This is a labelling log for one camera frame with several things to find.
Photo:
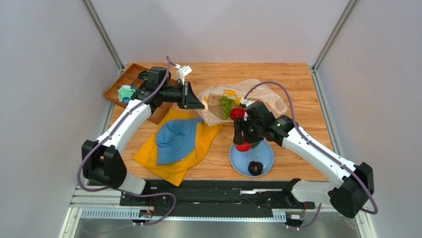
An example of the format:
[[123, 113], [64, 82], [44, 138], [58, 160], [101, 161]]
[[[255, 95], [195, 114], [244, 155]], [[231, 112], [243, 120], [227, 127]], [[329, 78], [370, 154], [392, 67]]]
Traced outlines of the red strawberry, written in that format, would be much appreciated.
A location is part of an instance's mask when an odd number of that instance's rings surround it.
[[247, 152], [252, 148], [251, 143], [234, 144], [235, 149], [239, 152]]
[[244, 116], [245, 116], [245, 110], [243, 108], [233, 108], [229, 114], [229, 117], [232, 120], [243, 119]]

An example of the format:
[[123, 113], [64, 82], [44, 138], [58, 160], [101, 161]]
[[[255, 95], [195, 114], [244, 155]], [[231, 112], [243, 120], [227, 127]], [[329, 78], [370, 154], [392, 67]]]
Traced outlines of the dark plum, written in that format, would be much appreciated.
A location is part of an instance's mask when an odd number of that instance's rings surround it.
[[248, 165], [248, 172], [252, 176], [260, 176], [264, 170], [261, 162], [251, 161]]

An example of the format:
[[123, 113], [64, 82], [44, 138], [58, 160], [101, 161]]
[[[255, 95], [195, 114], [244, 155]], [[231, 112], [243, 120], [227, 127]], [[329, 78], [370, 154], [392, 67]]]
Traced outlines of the yellow lemon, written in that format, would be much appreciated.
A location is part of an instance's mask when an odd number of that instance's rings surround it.
[[223, 96], [227, 97], [236, 107], [240, 107], [241, 97], [237, 95], [236, 91], [224, 90]]

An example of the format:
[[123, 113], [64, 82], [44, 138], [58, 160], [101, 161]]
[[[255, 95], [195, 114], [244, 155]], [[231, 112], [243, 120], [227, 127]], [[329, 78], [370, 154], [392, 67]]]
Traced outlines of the green avocado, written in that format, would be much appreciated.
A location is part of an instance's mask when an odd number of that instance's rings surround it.
[[261, 143], [261, 141], [253, 142], [253, 143], [251, 144], [251, 148], [256, 148], [257, 146], [259, 146], [259, 145], [260, 145], [260, 143]]

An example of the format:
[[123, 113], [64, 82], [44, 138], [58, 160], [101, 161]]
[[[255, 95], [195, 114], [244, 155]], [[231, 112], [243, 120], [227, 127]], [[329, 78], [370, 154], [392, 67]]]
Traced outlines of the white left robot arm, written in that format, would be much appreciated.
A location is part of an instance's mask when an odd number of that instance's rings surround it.
[[177, 81], [170, 83], [170, 67], [153, 66], [142, 79], [139, 88], [117, 121], [95, 141], [86, 140], [82, 145], [82, 163], [77, 171], [81, 177], [126, 194], [142, 194], [146, 181], [128, 172], [121, 157], [127, 143], [144, 121], [164, 102], [176, 103], [181, 109], [204, 109], [185, 76], [190, 66], [175, 64]]

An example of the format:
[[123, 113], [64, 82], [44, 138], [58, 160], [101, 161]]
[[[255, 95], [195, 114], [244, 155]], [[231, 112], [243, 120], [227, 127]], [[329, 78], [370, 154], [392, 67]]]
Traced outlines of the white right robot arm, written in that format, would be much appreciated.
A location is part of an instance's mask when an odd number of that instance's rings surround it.
[[365, 162], [357, 165], [337, 155], [314, 140], [288, 116], [276, 118], [263, 102], [242, 99], [240, 105], [245, 112], [234, 120], [234, 144], [262, 140], [274, 142], [305, 159], [328, 179], [307, 181], [294, 178], [283, 191], [299, 202], [331, 205], [347, 218], [354, 218], [364, 211], [368, 201], [374, 201], [370, 165]]

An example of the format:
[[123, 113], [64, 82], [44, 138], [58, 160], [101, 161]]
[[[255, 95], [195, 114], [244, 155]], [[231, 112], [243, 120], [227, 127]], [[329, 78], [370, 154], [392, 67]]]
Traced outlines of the banana print plastic bag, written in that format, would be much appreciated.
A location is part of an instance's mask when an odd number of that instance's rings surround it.
[[266, 107], [275, 116], [283, 115], [287, 112], [287, 105], [283, 99], [272, 91], [268, 86], [262, 85], [254, 89], [251, 93], [248, 91], [259, 84], [257, 79], [247, 79], [235, 84], [220, 84], [203, 90], [197, 96], [198, 99], [205, 105], [203, 110], [198, 110], [200, 117], [210, 126], [232, 122], [229, 117], [227, 120], [222, 118], [220, 98], [223, 97], [224, 90], [236, 91], [241, 98], [247, 97], [248, 100], [255, 100], [264, 102]]

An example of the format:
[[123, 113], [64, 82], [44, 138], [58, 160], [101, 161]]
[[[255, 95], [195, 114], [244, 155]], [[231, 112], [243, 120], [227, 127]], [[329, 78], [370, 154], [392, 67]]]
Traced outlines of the green grape bunch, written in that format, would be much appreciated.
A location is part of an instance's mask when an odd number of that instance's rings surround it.
[[220, 105], [221, 105], [221, 109], [222, 109], [222, 112], [221, 112], [222, 118], [224, 120], [227, 120], [229, 118], [229, 114], [232, 110], [232, 100], [229, 99], [226, 96], [223, 96], [223, 97], [220, 98], [219, 101], [220, 101]]

